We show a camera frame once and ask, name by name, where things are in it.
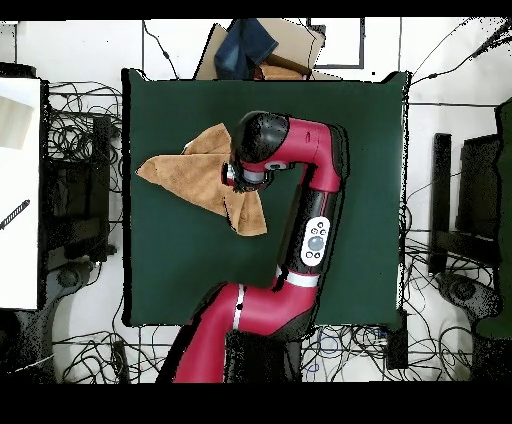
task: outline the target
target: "control panel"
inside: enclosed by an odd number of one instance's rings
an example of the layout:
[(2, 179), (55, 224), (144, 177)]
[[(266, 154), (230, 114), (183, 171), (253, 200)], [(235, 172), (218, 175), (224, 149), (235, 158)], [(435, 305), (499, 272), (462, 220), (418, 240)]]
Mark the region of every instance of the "control panel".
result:
[(311, 218), (306, 224), (300, 258), (307, 266), (316, 266), (324, 257), (331, 223), (324, 216)]

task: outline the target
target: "blue cloth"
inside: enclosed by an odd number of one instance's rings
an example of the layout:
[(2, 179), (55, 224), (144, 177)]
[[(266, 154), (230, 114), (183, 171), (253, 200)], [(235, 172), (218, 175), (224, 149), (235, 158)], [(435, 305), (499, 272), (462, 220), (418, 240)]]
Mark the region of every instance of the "blue cloth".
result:
[(215, 54), (218, 79), (250, 78), (254, 65), (260, 65), (277, 45), (256, 18), (237, 19)]

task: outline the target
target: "green table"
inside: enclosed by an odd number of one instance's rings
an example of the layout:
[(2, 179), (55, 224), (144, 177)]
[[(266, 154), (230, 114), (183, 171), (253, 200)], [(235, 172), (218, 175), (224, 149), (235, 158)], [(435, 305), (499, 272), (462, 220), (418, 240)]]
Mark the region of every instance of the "green table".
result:
[(232, 133), (251, 110), (345, 127), (351, 174), (317, 323), (395, 321), (405, 73), (379, 84), (145, 81), (135, 70), (122, 79), (127, 325), (185, 324), (220, 281), (270, 284), (298, 167), (260, 192), (268, 233), (257, 237), (238, 236), (225, 218), (135, 175), (208, 127), (223, 122)]

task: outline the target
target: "pen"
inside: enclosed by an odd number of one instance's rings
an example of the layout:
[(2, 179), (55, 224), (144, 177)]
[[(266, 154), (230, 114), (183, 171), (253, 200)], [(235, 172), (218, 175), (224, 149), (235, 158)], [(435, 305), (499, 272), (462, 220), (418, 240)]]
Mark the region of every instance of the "pen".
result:
[(21, 212), (23, 212), (27, 206), (30, 205), (30, 200), (25, 200), (21, 205), (19, 205), (14, 211), (5, 218), (2, 222), (0, 222), (0, 230), (3, 230), (11, 221), (16, 218)]

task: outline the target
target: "red robot arm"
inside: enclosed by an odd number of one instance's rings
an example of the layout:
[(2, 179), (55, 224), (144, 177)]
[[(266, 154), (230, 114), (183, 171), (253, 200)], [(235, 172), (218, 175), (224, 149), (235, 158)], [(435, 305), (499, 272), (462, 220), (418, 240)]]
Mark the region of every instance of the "red robot arm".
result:
[(223, 382), (230, 331), (283, 341), (306, 331), (332, 239), (344, 141), (340, 127), (286, 115), (251, 112), (241, 120), (223, 169), (225, 184), (239, 191), (261, 189), (275, 170), (304, 167), (276, 275), (266, 289), (223, 283), (207, 295), (181, 328), (157, 382)]

